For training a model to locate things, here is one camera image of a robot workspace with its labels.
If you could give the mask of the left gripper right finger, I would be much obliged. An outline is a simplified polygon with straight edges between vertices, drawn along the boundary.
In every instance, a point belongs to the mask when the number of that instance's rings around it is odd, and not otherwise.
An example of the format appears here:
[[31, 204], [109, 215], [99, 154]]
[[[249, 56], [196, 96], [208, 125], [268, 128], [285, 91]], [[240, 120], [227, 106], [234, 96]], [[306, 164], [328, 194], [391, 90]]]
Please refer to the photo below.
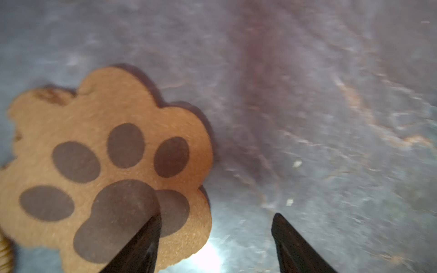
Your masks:
[[337, 273], [280, 213], [271, 232], [281, 273]]

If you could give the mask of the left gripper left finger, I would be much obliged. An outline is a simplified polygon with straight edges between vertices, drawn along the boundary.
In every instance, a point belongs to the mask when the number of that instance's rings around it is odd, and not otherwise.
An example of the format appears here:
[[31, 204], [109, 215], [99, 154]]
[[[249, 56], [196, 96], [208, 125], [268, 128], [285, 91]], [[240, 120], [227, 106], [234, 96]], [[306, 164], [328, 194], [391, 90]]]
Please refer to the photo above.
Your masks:
[[101, 273], [154, 273], [158, 258], [162, 219], [152, 216]]

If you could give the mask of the paw print cork coaster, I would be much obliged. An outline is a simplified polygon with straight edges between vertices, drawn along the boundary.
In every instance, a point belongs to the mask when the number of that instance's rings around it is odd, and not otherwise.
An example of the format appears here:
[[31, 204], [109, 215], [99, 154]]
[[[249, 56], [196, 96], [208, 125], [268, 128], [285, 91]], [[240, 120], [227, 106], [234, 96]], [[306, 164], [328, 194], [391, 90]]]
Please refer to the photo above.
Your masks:
[[66, 273], [101, 271], [157, 213], [157, 270], [207, 243], [207, 128], [188, 109], [160, 106], [135, 74], [98, 69], [75, 94], [33, 89], [9, 116], [15, 158], [1, 170], [1, 231], [14, 242], [57, 250]]

